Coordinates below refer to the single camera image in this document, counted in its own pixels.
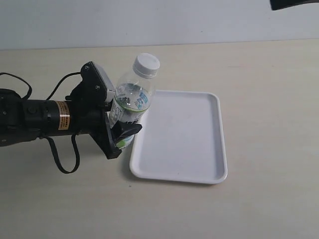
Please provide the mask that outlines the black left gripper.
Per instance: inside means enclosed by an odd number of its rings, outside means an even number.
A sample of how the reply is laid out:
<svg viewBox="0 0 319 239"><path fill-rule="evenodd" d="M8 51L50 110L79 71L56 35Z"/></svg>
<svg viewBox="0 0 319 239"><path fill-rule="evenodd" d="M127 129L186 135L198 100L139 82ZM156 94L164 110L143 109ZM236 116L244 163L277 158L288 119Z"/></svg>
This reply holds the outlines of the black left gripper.
<svg viewBox="0 0 319 239"><path fill-rule="evenodd" d="M113 101L103 104L87 102L82 97L82 87L81 82L65 97L73 110L74 129L78 134L89 134L107 159L118 158L122 151L115 143L137 134L142 125L117 121L111 128L107 112L111 110Z"/></svg>

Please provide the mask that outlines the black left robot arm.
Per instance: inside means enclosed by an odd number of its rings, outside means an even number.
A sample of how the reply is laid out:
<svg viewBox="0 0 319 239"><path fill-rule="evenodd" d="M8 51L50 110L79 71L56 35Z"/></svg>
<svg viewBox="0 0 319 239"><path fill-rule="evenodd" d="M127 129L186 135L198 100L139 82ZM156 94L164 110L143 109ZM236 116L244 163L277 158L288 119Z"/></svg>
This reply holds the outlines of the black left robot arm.
<svg viewBox="0 0 319 239"><path fill-rule="evenodd" d="M117 158L116 144L138 133L142 126L117 122L110 126L104 89L90 90L80 83L63 101L26 100L15 91L0 91L0 145L9 146L37 138L90 135L108 159Z"/></svg>

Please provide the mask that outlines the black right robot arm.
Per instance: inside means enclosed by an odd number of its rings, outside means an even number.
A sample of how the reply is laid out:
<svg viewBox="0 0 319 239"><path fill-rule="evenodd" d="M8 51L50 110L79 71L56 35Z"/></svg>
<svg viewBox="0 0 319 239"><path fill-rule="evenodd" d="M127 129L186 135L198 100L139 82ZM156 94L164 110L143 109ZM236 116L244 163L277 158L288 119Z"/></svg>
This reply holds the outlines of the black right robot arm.
<svg viewBox="0 0 319 239"><path fill-rule="evenodd" d="M318 3L319 0L270 0L271 9L281 10L303 4Z"/></svg>

